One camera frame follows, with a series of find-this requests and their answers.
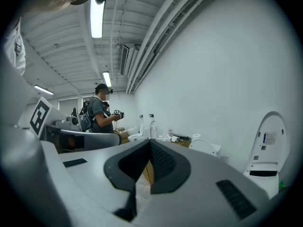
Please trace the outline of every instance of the camera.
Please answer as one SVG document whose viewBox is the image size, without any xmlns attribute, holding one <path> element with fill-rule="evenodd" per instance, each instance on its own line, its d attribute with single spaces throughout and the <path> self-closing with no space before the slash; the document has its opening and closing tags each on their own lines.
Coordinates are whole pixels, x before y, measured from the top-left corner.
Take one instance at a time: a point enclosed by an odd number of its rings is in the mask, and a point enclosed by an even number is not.
<svg viewBox="0 0 303 227">
<path fill-rule="evenodd" d="M 114 113 L 112 115 L 115 115 L 115 114 L 119 114 L 120 115 L 120 119 L 124 118 L 124 113 L 121 112 L 120 110 L 114 110 Z"/>
</svg>

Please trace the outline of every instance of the black slot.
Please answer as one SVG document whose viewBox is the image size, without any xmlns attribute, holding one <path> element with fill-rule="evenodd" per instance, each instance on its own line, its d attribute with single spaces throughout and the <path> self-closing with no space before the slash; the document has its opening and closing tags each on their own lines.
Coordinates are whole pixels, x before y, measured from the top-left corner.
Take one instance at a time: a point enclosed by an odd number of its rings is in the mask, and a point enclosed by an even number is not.
<svg viewBox="0 0 303 227">
<path fill-rule="evenodd" d="M 83 164 L 83 163 L 86 163 L 87 160 L 86 159 L 76 159 L 76 160 L 71 160 L 71 161 L 64 161 L 63 162 L 63 165 L 65 167 L 71 167 L 71 166 L 76 166 L 76 165 L 80 165 L 80 164 Z"/>
<path fill-rule="evenodd" d="M 250 171 L 251 176 L 276 176 L 277 171 Z"/>
<path fill-rule="evenodd" d="M 223 180 L 216 185 L 240 220 L 257 210 L 231 181 Z"/>
</svg>

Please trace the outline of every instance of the gray t-shirt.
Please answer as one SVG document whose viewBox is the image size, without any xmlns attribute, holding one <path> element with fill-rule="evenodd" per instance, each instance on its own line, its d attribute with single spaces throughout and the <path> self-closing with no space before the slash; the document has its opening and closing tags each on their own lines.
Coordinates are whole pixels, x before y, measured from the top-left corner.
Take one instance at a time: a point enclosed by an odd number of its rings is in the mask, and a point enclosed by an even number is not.
<svg viewBox="0 0 303 227">
<path fill-rule="evenodd" d="M 104 114 L 104 118 L 110 117 L 110 112 L 107 111 L 106 105 L 99 99 L 99 98 L 93 98 L 89 102 L 89 107 L 88 107 L 88 113 L 91 119 L 93 119 L 96 114 Z M 109 123 L 108 125 L 104 127 L 100 127 L 97 124 L 96 119 L 93 121 L 91 128 L 92 133 L 114 133 L 114 128 L 113 124 Z"/>
</svg>

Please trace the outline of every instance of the fluorescent light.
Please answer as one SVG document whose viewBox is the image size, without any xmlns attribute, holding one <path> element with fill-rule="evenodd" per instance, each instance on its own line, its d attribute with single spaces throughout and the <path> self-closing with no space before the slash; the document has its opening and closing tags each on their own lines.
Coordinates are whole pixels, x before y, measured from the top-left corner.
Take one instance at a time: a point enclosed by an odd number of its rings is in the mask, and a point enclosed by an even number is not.
<svg viewBox="0 0 303 227">
<path fill-rule="evenodd" d="M 90 2 L 90 29 L 93 38 L 102 38 L 104 2 L 100 5 L 95 0 Z"/>
<path fill-rule="evenodd" d="M 110 83 L 109 72 L 108 72 L 108 71 L 103 72 L 103 76 L 104 76 L 106 85 L 107 85 L 108 87 L 111 87 L 112 84 Z"/>
<path fill-rule="evenodd" d="M 42 87 L 40 87 L 40 86 L 38 86 L 38 85 L 35 85 L 34 88 L 37 88 L 37 89 L 39 89 L 39 90 L 41 90 L 41 91 L 43 91 L 43 92 L 45 92 L 45 93 L 48 93 L 48 94 L 50 94 L 50 95 L 53 95 L 52 92 L 50 92 L 50 91 L 48 91 L 48 90 L 46 90 L 46 89 L 44 89 L 44 88 L 42 88 Z"/>
</svg>

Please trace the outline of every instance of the cardboard box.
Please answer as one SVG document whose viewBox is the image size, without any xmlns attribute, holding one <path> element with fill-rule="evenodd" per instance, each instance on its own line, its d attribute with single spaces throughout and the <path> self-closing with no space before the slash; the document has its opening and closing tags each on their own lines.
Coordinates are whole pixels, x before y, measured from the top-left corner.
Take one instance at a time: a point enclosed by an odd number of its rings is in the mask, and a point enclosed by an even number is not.
<svg viewBox="0 0 303 227">
<path fill-rule="evenodd" d="M 188 141 L 178 141 L 178 142 L 172 142 L 172 143 L 188 148 L 189 145 L 190 145 L 190 143 L 191 143 L 191 140 L 188 140 Z"/>
<path fill-rule="evenodd" d="M 150 185 L 153 184 L 153 167 L 151 161 L 148 161 L 145 169 L 143 170 L 143 176 L 148 181 Z"/>
<path fill-rule="evenodd" d="M 129 135 L 126 131 L 114 131 L 114 133 L 121 135 L 121 138 L 122 138 L 121 144 L 125 144 L 125 143 L 129 142 L 129 140 L 128 140 Z"/>
</svg>

